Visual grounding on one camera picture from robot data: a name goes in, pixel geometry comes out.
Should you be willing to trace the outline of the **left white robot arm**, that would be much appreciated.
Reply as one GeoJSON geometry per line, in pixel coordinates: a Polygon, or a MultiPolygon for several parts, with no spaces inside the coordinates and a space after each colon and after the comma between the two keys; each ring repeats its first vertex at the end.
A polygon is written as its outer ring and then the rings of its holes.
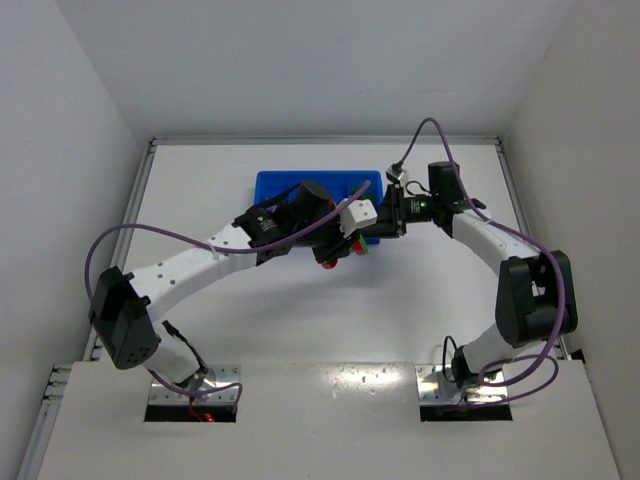
{"type": "Polygon", "coordinates": [[[104,270],[91,297],[89,320],[113,365],[141,366],[177,387],[197,388],[208,366],[169,321],[175,306],[213,283],[252,269],[296,246],[311,249],[326,268],[360,248],[362,229],[377,220],[362,191],[339,202],[304,180],[248,208],[205,240],[130,272],[104,270]]]}

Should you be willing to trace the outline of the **red yellow green lego stack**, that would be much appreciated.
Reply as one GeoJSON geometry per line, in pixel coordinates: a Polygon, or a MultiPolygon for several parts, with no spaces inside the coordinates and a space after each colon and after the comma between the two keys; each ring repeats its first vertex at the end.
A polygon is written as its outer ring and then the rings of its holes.
{"type": "Polygon", "coordinates": [[[362,235],[343,239],[335,248],[327,247],[316,257],[316,262],[324,269],[330,270],[335,268],[341,259],[347,258],[352,254],[357,256],[369,254],[369,247],[362,235]]]}

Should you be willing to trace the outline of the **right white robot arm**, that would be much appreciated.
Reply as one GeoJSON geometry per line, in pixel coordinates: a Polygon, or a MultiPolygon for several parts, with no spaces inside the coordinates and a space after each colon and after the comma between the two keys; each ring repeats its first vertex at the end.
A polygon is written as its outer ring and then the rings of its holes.
{"type": "Polygon", "coordinates": [[[409,195],[402,163],[391,165],[385,197],[378,208],[380,237],[404,234],[411,223],[431,222],[475,253],[497,276],[494,323],[477,339],[456,347],[448,368],[457,387],[479,385],[486,374],[516,360],[531,344],[553,346],[578,326],[571,263],[531,238],[493,220],[485,205],[464,188],[458,164],[428,167],[429,186],[409,195]]]}

